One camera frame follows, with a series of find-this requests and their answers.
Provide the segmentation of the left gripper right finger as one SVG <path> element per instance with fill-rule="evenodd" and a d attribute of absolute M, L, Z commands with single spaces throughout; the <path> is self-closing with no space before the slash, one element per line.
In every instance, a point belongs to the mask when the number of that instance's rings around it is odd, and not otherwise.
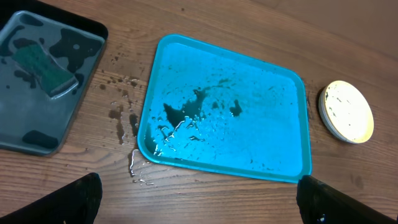
<path fill-rule="evenodd" d="M 299 180 L 296 200 L 304 224 L 397 224 L 396 218 L 372 209 L 311 175 Z"/>

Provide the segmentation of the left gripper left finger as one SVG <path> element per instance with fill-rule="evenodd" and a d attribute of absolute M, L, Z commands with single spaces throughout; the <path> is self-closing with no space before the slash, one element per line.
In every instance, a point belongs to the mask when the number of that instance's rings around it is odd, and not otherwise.
<path fill-rule="evenodd" d="M 103 195 L 97 173 L 82 178 L 1 217 L 3 224 L 94 222 Z"/>

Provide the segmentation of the green rimmed plate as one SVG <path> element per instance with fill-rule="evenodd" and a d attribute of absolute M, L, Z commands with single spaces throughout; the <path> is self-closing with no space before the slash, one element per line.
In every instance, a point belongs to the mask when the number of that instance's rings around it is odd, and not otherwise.
<path fill-rule="evenodd" d="M 318 110 L 327 129 L 339 140 L 361 144 L 373 135 L 371 108 L 362 93 L 348 82 L 337 80 L 324 87 Z"/>

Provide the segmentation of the green yellow sponge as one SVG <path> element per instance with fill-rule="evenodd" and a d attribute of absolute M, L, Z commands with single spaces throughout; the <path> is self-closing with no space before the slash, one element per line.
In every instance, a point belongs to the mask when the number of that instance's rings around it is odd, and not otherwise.
<path fill-rule="evenodd" d="M 50 98 L 59 98 L 78 85 L 74 74 L 62 68 L 37 42 L 16 40 L 14 46 L 13 61 L 33 75 Z"/>

